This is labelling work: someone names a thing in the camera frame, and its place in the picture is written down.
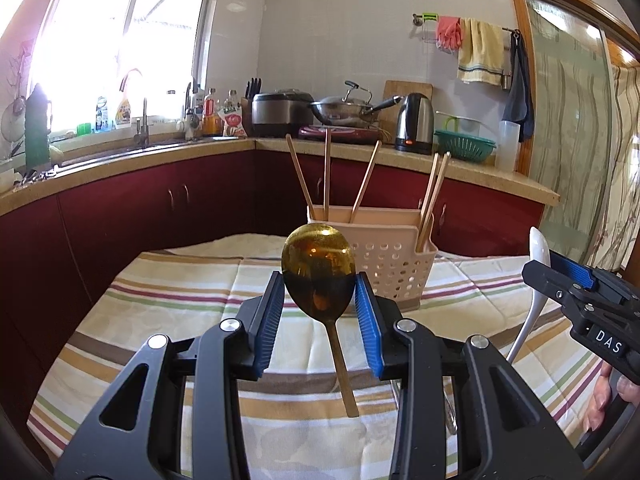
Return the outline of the person's right hand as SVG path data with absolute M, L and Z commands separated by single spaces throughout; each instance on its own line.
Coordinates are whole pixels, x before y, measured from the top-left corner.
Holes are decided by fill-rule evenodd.
M 612 399 L 612 387 L 610 378 L 613 367 L 607 362 L 602 362 L 600 375 L 593 388 L 585 415 L 582 418 L 582 429 L 585 431 L 597 430 L 604 422 L 605 410 Z M 631 382 L 627 377 L 622 376 L 616 385 L 615 391 L 624 401 L 639 405 L 640 386 Z

